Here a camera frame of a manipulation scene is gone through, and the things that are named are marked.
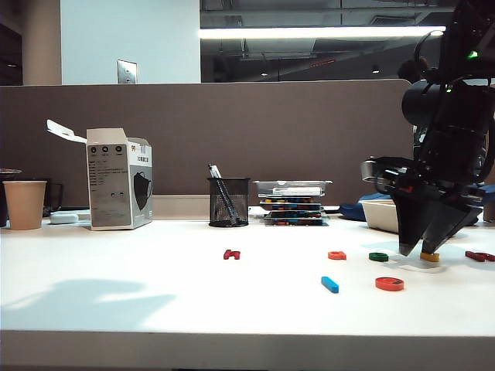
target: orange ring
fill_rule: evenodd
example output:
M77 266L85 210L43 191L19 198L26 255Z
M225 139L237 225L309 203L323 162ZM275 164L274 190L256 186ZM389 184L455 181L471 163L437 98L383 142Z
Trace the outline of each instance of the orange ring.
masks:
M374 280L374 284L377 288L386 291L400 291L404 290L404 281L394 277L379 277Z

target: mask box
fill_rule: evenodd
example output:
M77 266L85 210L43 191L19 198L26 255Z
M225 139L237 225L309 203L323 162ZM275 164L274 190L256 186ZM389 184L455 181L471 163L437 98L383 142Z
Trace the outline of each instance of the mask box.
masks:
M152 221L152 148L122 128L87 129L87 139L53 121L48 130L86 145L92 230L131 230Z

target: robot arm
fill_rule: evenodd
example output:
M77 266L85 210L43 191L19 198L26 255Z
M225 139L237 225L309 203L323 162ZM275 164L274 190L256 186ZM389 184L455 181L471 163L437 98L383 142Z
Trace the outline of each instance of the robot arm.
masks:
M361 166L363 180L391 194L399 225L399 250L409 255L422 238L422 251L434 253L473 221L483 198L473 186L490 172L495 157L495 2L462 0L442 37L438 69L415 60L426 80L413 84L402 101L411 124L426 128L414 159L373 158ZM487 86L464 80L488 79ZM476 167L485 137L490 147L483 167Z

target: blue block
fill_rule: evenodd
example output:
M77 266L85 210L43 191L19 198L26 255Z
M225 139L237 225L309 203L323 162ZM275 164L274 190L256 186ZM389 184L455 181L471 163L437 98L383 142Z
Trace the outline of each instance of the blue block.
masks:
M331 292L334 294L339 292L339 285L333 282L330 278L328 277L322 277L322 285L328 288Z

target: open box flap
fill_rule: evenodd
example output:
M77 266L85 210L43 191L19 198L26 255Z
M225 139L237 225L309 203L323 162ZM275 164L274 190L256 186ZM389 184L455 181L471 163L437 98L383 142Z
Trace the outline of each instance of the open box flap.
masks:
M79 143L87 143L86 138L78 137L74 134L72 130L57 124L55 121L50 119L46 120L46 130L50 133L55 134L63 139L67 139L68 141L77 141Z

